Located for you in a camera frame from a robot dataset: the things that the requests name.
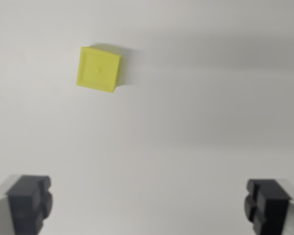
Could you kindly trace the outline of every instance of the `yellow block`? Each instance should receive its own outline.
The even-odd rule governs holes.
[[[118,85],[121,55],[93,47],[82,47],[77,85],[105,92],[114,92]]]

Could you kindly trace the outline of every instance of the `cube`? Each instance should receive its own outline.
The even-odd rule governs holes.
[[[82,47],[77,85],[113,93],[118,85],[121,58],[94,47]]]

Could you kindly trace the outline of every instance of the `yellow cube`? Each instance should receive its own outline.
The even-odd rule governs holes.
[[[82,47],[77,85],[105,92],[114,92],[118,85],[121,55],[94,47]]]

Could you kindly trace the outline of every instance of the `white background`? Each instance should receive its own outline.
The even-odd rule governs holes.
[[[81,46],[121,47],[114,94]],[[249,178],[294,184],[294,0],[0,0],[0,182],[52,178],[41,235],[252,235]]]

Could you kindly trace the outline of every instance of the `cube face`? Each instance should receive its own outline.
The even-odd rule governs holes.
[[[93,47],[82,47],[77,85],[114,92],[122,56]]]

